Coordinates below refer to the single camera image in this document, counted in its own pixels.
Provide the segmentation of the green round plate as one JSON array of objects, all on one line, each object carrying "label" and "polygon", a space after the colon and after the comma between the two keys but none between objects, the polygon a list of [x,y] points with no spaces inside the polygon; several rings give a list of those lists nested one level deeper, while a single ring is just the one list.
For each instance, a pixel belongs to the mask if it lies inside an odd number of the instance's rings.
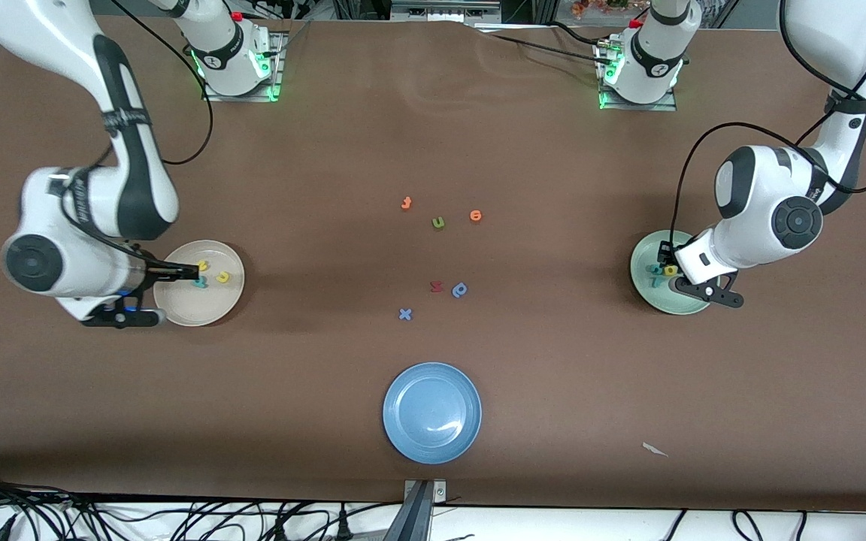
[{"label": "green round plate", "polygon": [[650,288],[650,280],[656,275],[652,275],[647,271],[650,264],[657,264],[661,243],[669,240],[670,231],[656,231],[652,234],[643,237],[634,247],[629,264],[630,278],[636,288],[636,291],[647,304],[656,308],[663,313],[687,316],[701,312],[707,309],[710,304],[705,304],[698,299],[686,297],[679,292],[671,290],[671,282],[677,277],[684,277],[683,273],[674,275],[674,277],[664,277],[665,284],[657,289]]}]

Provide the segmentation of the beige round plate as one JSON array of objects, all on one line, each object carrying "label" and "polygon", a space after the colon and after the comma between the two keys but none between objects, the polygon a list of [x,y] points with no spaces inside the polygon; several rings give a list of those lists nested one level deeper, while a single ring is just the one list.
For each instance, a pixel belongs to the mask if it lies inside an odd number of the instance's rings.
[{"label": "beige round plate", "polygon": [[[183,244],[166,257],[166,261],[181,264],[196,264],[202,259],[210,264],[209,270],[199,273],[199,276],[207,277],[206,289],[193,287],[193,280],[155,284],[153,294],[156,305],[165,311],[166,319],[175,325],[187,328],[212,325],[236,307],[244,292],[244,263],[229,244],[216,240],[197,240]],[[214,279],[220,271],[231,274],[228,283],[222,284]]]}]

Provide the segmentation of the orange artificial flowers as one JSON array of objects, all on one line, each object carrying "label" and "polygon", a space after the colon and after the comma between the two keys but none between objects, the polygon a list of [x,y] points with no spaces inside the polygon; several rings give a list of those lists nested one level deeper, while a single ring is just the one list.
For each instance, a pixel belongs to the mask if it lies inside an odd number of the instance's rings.
[{"label": "orange artificial flowers", "polygon": [[619,15],[625,14],[629,9],[630,0],[571,0],[568,4],[571,16],[581,20],[588,14],[594,15]]}]

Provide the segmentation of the brown table cover sheet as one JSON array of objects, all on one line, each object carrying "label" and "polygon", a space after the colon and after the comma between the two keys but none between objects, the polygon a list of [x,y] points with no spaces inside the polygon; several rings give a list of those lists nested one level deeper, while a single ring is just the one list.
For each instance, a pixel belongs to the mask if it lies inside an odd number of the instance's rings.
[{"label": "brown table cover sheet", "polygon": [[[599,109],[578,59],[450,22],[317,22],[287,52],[278,102],[214,105],[147,244],[240,253],[221,322],[84,328],[0,264],[0,480],[376,501],[440,477],[495,506],[866,510],[866,194],[742,271],[739,310],[664,315],[628,274],[700,134],[797,138],[821,116],[779,35],[697,34],[666,113]],[[86,90],[0,49],[0,250],[33,169],[106,145]],[[447,464],[383,428],[389,385],[426,362],[483,405]]]}]

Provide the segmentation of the blue round plate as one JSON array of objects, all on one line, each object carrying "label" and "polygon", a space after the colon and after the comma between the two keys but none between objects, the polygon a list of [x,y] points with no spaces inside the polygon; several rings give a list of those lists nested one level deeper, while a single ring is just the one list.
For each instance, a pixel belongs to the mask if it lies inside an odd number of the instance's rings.
[{"label": "blue round plate", "polygon": [[447,464],[477,441],[483,405],[466,373],[446,363],[426,362],[407,367],[392,381],[382,420],[389,442],[406,459]]}]

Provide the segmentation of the white sheet below table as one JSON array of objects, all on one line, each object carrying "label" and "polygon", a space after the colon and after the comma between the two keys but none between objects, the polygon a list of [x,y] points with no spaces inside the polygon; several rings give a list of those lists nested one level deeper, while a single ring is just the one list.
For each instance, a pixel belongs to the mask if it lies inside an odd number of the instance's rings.
[{"label": "white sheet below table", "polygon": [[[5,541],[383,541],[398,506],[97,503],[22,511],[0,504]],[[866,513],[440,506],[429,541],[866,541]]]}]

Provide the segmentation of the silver equipment box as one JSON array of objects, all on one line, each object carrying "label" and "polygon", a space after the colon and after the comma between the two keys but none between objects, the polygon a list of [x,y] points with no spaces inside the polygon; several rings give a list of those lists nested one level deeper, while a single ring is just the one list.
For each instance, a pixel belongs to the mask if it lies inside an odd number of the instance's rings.
[{"label": "silver equipment box", "polygon": [[501,24],[501,0],[391,0],[391,21]]}]

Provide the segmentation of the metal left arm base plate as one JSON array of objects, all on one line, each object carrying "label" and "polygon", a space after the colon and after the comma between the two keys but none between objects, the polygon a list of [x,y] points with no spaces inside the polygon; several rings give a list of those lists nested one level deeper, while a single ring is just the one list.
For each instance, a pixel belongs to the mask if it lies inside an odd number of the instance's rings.
[{"label": "metal left arm base plate", "polygon": [[605,64],[599,64],[597,67],[599,107],[602,110],[674,112],[677,109],[674,85],[677,82],[677,73],[683,64],[674,69],[673,75],[656,78],[657,83],[646,83],[647,90],[663,88],[664,93],[659,96],[659,99],[650,103],[631,101],[616,88],[617,83],[628,83],[626,90],[630,90],[632,86],[629,83],[634,83],[634,79],[630,77],[631,73],[627,77],[623,75],[623,69],[632,65],[632,62],[626,61],[622,49],[622,42],[616,40],[598,40],[597,44],[592,45],[595,59],[604,59],[605,61]]}]

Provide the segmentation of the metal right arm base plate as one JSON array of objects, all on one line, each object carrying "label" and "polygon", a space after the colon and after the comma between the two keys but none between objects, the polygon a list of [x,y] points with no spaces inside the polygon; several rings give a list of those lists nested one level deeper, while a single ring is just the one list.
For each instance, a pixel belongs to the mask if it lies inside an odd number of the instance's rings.
[{"label": "metal right arm base plate", "polygon": [[259,29],[251,44],[227,62],[223,71],[197,66],[207,98],[226,102],[276,102],[284,82],[289,34]]}]

